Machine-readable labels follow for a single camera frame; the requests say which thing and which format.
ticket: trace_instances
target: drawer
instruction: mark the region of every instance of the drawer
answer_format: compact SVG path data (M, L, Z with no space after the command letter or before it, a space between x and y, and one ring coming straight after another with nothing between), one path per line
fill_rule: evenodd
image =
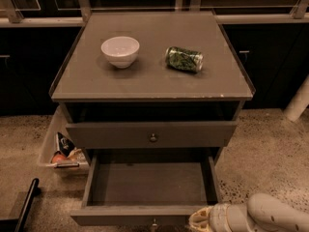
M115 156L106 162L97 150L82 207L70 215L85 226L186 225L191 214L221 201L213 160L205 151L195 151L199 161L180 150L187 160L173 160L175 154L166 152L161 160L141 154L128 163Z
M79 148L223 147L236 128L235 121L113 122L67 124Z

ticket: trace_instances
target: black metal leg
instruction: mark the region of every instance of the black metal leg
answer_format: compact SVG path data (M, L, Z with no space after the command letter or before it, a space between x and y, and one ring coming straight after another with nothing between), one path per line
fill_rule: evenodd
M40 192L38 185L39 185L39 179L36 178L32 181L32 184L31 184L31 186L28 190L28 194L27 194L27 197L25 199L25 202L23 203L23 207L22 207L21 212L20 212L20 216L19 216L19 219L18 219L17 226L15 228L15 232L22 232L23 231L23 226L26 223L26 219L28 217L33 198L34 198L35 195L37 195Z

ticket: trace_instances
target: white bowl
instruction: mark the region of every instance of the white bowl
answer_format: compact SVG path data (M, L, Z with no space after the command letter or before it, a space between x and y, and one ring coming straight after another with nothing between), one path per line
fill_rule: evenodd
M114 37L105 41L101 50L109 63L123 69L129 67L137 58L139 42L131 37Z

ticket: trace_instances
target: speckled floor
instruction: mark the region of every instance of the speckled floor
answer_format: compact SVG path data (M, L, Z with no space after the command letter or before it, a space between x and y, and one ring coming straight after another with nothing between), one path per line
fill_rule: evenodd
M0 118L0 217L18 217L33 178L40 179L25 231L142 232L147 227L80 227L70 211L81 205L86 175L60 176L37 166L51 116ZM272 194L309 213L309 110L293 123L279 109L242 110L239 126L216 166L223 201ZM184 231L161 227L160 231Z

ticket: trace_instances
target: can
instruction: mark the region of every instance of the can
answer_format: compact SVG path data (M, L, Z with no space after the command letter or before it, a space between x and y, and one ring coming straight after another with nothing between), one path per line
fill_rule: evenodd
M203 55L199 51L172 46L166 50L165 63L177 70L198 73L203 66Z

